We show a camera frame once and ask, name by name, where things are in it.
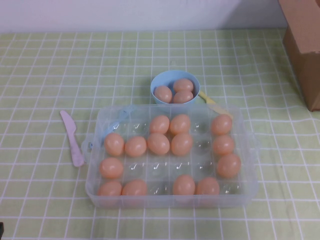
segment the toy knife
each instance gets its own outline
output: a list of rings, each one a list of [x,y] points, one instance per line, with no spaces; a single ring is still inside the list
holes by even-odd
[[[64,110],[60,111],[60,115],[61,115],[62,120],[64,122],[66,133],[69,138],[73,165],[75,167],[80,167],[85,163],[85,160],[84,160],[84,157],[80,151],[80,148],[79,148],[77,141],[76,141],[76,138],[75,138],[75,132],[77,129],[75,121]]]

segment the cardboard box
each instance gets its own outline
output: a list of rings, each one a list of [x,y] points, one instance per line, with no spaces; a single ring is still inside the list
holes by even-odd
[[[320,111],[320,0],[279,0],[288,28],[283,44],[310,111]]]

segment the light blue bowl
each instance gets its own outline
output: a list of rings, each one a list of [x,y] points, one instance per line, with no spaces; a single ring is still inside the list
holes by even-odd
[[[156,96],[155,96],[156,88],[159,86],[167,86],[172,91],[172,96],[174,96],[175,95],[175,91],[174,91],[175,81],[177,81],[179,79],[184,79],[184,78],[189,79],[193,83],[193,91],[192,91],[193,99],[190,101],[187,101],[183,104],[195,103],[196,97],[198,96],[199,91],[200,91],[200,83],[199,83],[198,79],[194,75],[192,75],[191,73],[188,73],[186,71],[180,71],[180,70],[164,71],[154,77],[154,79],[151,82],[150,91],[151,91],[151,94],[152,94],[155,102],[157,104],[169,104],[164,101],[160,101],[158,98],[156,98]]]

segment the egg tray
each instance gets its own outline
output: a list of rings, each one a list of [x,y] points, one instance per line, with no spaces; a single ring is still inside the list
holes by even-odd
[[[216,174],[219,157],[213,153],[211,121],[218,116],[209,104],[146,104],[130,106],[110,106],[102,108],[97,116],[95,133],[91,140],[89,168],[85,189],[92,202],[100,208],[168,208],[168,207],[235,207],[247,204],[258,191],[254,161],[257,148],[252,135],[246,132],[241,111],[227,107],[233,115],[230,136],[235,142],[234,153],[241,159],[241,170],[231,179]],[[120,134],[126,141],[134,136],[149,136],[149,123],[159,115],[170,120],[178,114],[190,117],[189,133],[193,137],[190,154],[175,156],[169,151],[159,156],[151,151],[140,157],[123,155],[124,171],[118,181],[124,186],[133,179],[147,183],[146,196],[98,196],[99,187],[110,181],[101,176],[99,165],[109,157],[104,148],[104,137],[110,132]],[[173,195],[173,183],[179,175],[189,174],[195,183],[205,177],[215,177],[220,186],[219,195]]]

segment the plastic egg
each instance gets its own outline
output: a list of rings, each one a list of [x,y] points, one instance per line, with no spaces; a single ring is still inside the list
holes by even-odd
[[[173,184],[174,195],[194,195],[195,190],[195,181],[188,174],[178,176]]]
[[[176,156],[185,156],[190,152],[193,143],[194,140],[189,133],[179,133],[171,141],[171,151]]]
[[[170,123],[170,132],[174,135],[189,132],[191,121],[188,115],[179,114]]]
[[[168,138],[161,133],[151,133],[147,139],[148,148],[157,155],[165,155],[170,150]]]
[[[170,120],[166,115],[156,116],[150,122],[149,132],[151,134],[153,133],[165,134],[168,131],[169,126],[170,126]]]
[[[211,132],[213,135],[224,135],[230,132],[232,128],[232,119],[227,114],[217,116],[211,122]]]
[[[174,97],[173,97],[173,103],[174,104],[184,104],[186,102],[189,102],[194,98],[194,95],[192,92],[188,90],[182,90],[178,91]]]
[[[115,157],[120,156],[124,152],[125,141],[118,133],[109,133],[104,139],[105,151]]]
[[[104,178],[117,179],[124,172],[124,165],[119,159],[108,157],[100,163],[99,171]]]
[[[118,181],[108,181],[104,183],[98,190],[99,196],[120,196],[122,186]]]
[[[192,81],[190,81],[187,78],[181,78],[174,82],[173,84],[173,90],[177,93],[183,90],[187,90],[189,92],[192,92],[194,89],[194,84]]]
[[[142,156],[147,150],[147,142],[142,136],[130,138],[124,145],[124,151],[132,158]]]
[[[221,177],[230,179],[238,174],[240,168],[240,158],[236,154],[230,153],[219,159],[216,171]]]
[[[128,182],[122,189],[122,195],[144,196],[147,194],[147,184],[142,179],[135,179]]]
[[[218,155],[227,155],[234,151],[235,141],[229,135],[217,136],[212,144],[213,152]]]
[[[170,103],[172,100],[172,92],[167,86],[158,86],[154,90],[154,96],[164,103]]]
[[[208,176],[198,182],[196,186],[197,195],[218,195],[220,186],[214,177]]]

